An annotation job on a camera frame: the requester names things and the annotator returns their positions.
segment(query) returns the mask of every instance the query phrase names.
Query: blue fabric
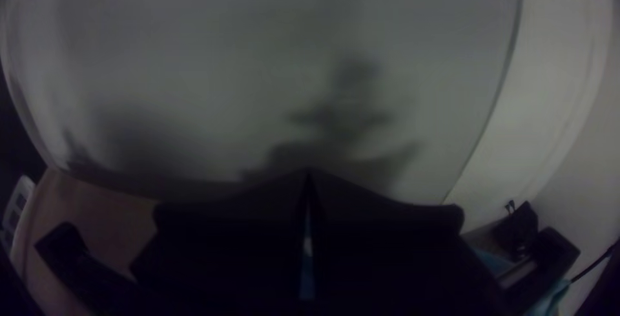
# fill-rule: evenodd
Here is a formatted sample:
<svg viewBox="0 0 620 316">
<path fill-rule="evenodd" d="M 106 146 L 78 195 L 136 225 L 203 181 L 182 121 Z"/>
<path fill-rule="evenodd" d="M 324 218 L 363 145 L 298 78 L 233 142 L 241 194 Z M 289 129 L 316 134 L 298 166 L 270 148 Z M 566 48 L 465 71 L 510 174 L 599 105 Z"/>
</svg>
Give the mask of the blue fabric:
<svg viewBox="0 0 620 316">
<path fill-rule="evenodd" d="M 569 280 L 560 280 L 556 283 L 551 291 L 547 293 L 532 309 L 530 309 L 527 316 L 555 316 L 560 303 L 560 300 L 568 292 Z"/>
</svg>

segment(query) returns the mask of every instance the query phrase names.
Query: gray wall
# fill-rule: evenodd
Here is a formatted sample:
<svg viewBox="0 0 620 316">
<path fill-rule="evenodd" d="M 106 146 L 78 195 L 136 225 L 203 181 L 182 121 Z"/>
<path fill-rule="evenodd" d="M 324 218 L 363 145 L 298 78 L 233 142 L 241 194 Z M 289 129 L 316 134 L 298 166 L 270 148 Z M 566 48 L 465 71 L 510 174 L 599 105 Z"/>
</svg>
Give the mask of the gray wall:
<svg viewBox="0 0 620 316">
<path fill-rule="evenodd" d="M 599 93 L 577 141 L 533 201 L 542 223 L 556 228 L 580 250 L 573 277 L 620 236 L 620 0 L 614 0 L 612 42 Z M 561 304 L 573 315 L 605 264 L 571 286 Z"/>
<path fill-rule="evenodd" d="M 3 0 L 0 46 L 75 174 L 206 189 L 312 164 L 437 204 L 491 111 L 516 6 Z"/>
</svg>

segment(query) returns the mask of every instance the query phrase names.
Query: wooden surface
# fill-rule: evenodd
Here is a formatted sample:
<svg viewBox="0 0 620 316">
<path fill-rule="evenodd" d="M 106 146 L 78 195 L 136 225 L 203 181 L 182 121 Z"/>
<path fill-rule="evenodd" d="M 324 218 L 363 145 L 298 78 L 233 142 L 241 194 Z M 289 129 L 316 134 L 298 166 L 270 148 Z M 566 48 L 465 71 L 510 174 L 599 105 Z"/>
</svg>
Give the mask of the wooden surface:
<svg viewBox="0 0 620 316">
<path fill-rule="evenodd" d="M 48 316 L 92 313 L 48 269 L 34 244 L 62 222 L 74 224 L 92 255 L 133 279 L 129 264 L 155 234 L 156 202 L 116 193 L 49 169 L 20 219 L 10 258 Z"/>
</svg>

